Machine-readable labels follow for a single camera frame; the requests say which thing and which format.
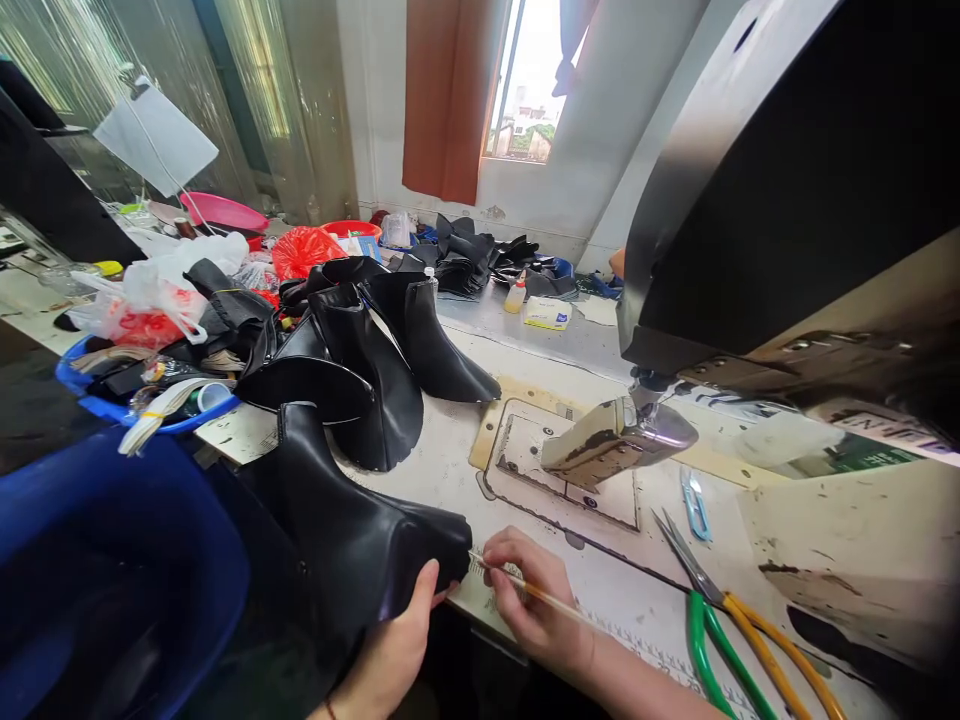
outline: small box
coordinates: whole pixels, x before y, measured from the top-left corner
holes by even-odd
[[[563,330],[570,322],[573,305],[553,298],[532,297],[527,300],[523,311],[523,321],[527,325]]]

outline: black leather boot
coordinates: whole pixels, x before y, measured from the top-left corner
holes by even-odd
[[[386,321],[420,387],[428,395],[457,402],[489,402],[500,385],[450,342],[437,320],[432,284],[423,273],[390,273],[360,286]]]
[[[290,317],[302,317],[307,311],[307,298],[342,282],[359,283],[374,275],[389,272],[373,258],[351,256],[330,260],[310,269],[306,280],[288,280],[280,286],[280,304]]]
[[[286,402],[312,402],[330,423],[356,420],[373,405],[370,383],[329,359],[309,318],[282,338],[279,313],[264,323],[235,392],[244,402],[274,412]]]
[[[367,414],[332,426],[333,437],[360,467],[390,470],[420,439],[420,386],[397,348],[373,322],[356,285],[344,283],[313,293],[309,304],[310,318],[319,325],[330,358],[353,370],[374,390],[373,407]]]
[[[417,576],[440,561],[437,591],[461,581],[473,537],[466,520],[437,508],[366,490],[330,454],[316,408],[278,413],[280,443],[244,466],[241,477],[294,540],[316,605],[324,696],[342,676],[364,632],[400,615]]]

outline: paper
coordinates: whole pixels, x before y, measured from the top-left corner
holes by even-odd
[[[617,324],[617,301],[596,295],[582,295],[584,299],[574,303],[577,310],[590,322],[615,327]]]
[[[383,263],[380,256],[380,247],[372,235],[351,235],[346,238],[337,238],[337,244],[347,255],[365,255],[372,257],[378,263]]]
[[[213,162],[219,151],[146,77],[141,76],[136,85],[146,90],[136,100],[129,95],[118,97],[93,136],[170,197]]]
[[[523,322],[547,330],[563,330],[572,314],[573,308],[568,302],[534,296],[523,308]]]

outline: glue bottle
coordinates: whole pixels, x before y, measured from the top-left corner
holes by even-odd
[[[423,274],[427,276],[430,287],[433,288],[433,301],[437,301],[437,291],[440,290],[440,283],[437,281],[437,271],[429,265],[423,269]]]
[[[527,297],[527,281],[521,275],[520,279],[514,283],[510,292],[507,293],[507,299],[503,302],[504,312],[518,313],[523,309],[523,301]]]

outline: glue brush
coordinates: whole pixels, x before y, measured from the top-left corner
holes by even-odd
[[[586,615],[584,615],[582,612],[580,612],[576,608],[571,607],[570,605],[567,605],[562,600],[557,600],[557,598],[555,598],[550,593],[546,592],[545,590],[541,590],[536,585],[532,585],[531,583],[528,583],[522,577],[514,575],[509,570],[505,570],[504,568],[495,568],[495,567],[492,567],[491,565],[488,565],[486,562],[484,562],[483,556],[480,555],[479,553],[476,553],[473,550],[469,550],[468,552],[470,553],[470,558],[477,564],[478,567],[483,568],[484,570],[502,571],[503,574],[506,575],[507,579],[510,582],[512,582],[514,585],[517,586],[517,588],[519,588],[520,590],[523,590],[531,597],[535,597],[540,602],[546,603],[557,612],[566,615],[568,618],[572,620],[576,620],[577,622],[581,622],[585,625],[589,625],[594,630],[598,630],[599,632],[606,634],[606,630],[604,630],[602,627],[597,625],[595,622],[593,622],[593,620],[588,618]]]

